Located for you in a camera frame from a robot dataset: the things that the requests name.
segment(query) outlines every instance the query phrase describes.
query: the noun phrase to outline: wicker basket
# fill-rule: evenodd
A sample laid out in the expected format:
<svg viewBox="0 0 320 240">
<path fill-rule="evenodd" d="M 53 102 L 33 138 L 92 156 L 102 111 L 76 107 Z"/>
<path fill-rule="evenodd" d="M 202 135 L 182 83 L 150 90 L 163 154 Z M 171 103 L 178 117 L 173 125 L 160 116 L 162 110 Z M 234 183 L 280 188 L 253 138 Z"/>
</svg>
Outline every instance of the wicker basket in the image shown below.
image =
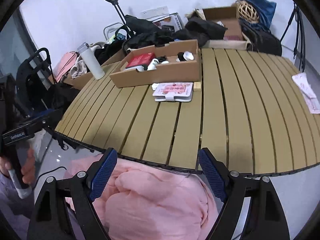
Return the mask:
<svg viewBox="0 0 320 240">
<path fill-rule="evenodd" d="M 250 3 L 247 3 L 244 0 L 237 0 L 236 4 L 241 18 L 249 23 L 259 22 L 258 12 Z"/>
</svg>

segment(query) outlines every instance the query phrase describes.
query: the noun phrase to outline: floor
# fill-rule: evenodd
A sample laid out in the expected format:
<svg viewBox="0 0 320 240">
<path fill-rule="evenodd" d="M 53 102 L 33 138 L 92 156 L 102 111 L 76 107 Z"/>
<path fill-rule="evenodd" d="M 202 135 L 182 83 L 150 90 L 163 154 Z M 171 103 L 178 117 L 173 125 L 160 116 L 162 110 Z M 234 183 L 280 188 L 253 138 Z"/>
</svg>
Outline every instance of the floor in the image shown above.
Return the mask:
<svg viewBox="0 0 320 240">
<path fill-rule="evenodd" d="M 311 84 L 318 98 L 320 98 L 320 76 L 316 75 L 309 67 L 306 68 L 308 81 Z M 67 167 L 74 159 L 84 158 L 90 155 L 97 155 L 98 153 L 91 153 L 87 149 L 73 150 L 71 147 L 63 151 L 57 141 L 52 140 L 50 145 L 44 151 L 42 164 L 39 167 L 39 173 L 55 169 L 59 166 Z M 35 198 L 48 176 L 54 176 L 56 179 L 62 179 L 64 169 L 58 169 L 44 175 L 39 179 L 35 189 Z M 279 199 L 284 209 L 289 227 L 290 239 L 294 239 L 300 232 L 304 224 L 309 219 L 318 202 L 320 201 L 320 165 L 311 169 L 301 171 L 292 175 L 285 175 L 280 177 L 271 177 L 271 181 L 278 193 Z M 243 209 L 238 221 L 238 225 L 234 232 L 234 237 L 241 233 L 245 223 L 247 210 L 249 208 L 249 198 L 244 200 Z M 216 199 L 217 207 L 220 210 L 222 203 Z"/>
</svg>

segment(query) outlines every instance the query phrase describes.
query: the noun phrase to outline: notebook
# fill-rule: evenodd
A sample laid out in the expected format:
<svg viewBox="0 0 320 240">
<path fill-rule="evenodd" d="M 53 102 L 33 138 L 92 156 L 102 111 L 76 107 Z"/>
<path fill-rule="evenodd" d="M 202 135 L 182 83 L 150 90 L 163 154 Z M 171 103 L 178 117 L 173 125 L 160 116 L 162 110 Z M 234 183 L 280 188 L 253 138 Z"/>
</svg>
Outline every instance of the notebook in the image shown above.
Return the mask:
<svg viewBox="0 0 320 240">
<path fill-rule="evenodd" d="M 160 83 L 153 92 L 156 102 L 190 102 L 193 82 Z"/>
</svg>

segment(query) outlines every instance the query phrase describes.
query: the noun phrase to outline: bolt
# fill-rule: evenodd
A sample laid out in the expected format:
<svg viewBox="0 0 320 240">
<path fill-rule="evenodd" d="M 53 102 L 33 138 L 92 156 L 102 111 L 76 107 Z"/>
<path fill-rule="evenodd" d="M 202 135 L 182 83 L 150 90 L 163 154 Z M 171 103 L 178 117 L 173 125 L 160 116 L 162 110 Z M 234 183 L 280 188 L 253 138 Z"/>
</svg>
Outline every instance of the bolt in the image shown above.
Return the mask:
<svg viewBox="0 0 320 240">
<path fill-rule="evenodd" d="M 47 177 L 47 182 L 48 183 L 53 182 L 53 177 Z"/>
<path fill-rule="evenodd" d="M 78 174 L 77 174 L 77 176 L 78 176 L 79 178 L 83 178 L 83 177 L 85 176 L 85 171 L 79 171 Z"/>
<path fill-rule="evenodd" d="M 230 171 L 230 175 L 232 177 L 238 177 L 239 176 L 239 172 L 238 171 Z"/>
<path fill-rule="evenodd" d="M 264 182 L 269 182 L 269 181 L 270 181 L 269 177 L 267 177 L 267 176 L 263 176 L 263 177 L 262 177 L 262 180 L 263 180 Z"/>
</svg>

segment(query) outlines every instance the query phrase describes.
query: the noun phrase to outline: table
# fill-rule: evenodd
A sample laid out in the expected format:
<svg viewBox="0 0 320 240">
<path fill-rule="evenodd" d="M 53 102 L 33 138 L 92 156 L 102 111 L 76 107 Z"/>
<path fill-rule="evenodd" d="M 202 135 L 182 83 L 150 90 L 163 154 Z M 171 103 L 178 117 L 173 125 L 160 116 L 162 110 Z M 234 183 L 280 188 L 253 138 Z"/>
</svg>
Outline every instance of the table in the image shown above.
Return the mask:
<svg viewBox="0 0 320 240">
<path fill-rule="evenodd" d="M 56 127 L 75 140 L 113 147 L 120 157 L 201 173 L 208 147 L 229 170 L 281 175 L 320 162 L 320 116 L 310 114 L 288 60 L 233 49 L 202 49 L 202 90 L 189 103 L 161 102 L 151 86 L 119 89 L 91 79 Z"/>
</svg>

